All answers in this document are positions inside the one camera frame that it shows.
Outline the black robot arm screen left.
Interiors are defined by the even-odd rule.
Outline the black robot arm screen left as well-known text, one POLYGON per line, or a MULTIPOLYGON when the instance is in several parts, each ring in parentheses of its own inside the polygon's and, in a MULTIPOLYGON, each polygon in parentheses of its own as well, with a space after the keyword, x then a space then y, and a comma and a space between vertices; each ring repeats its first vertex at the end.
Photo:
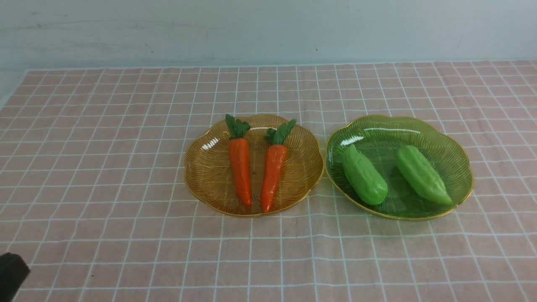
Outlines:
POLYGON ((0 257, 0 300, 11 302, 31 270, 15 253, 4 253, 0 257))

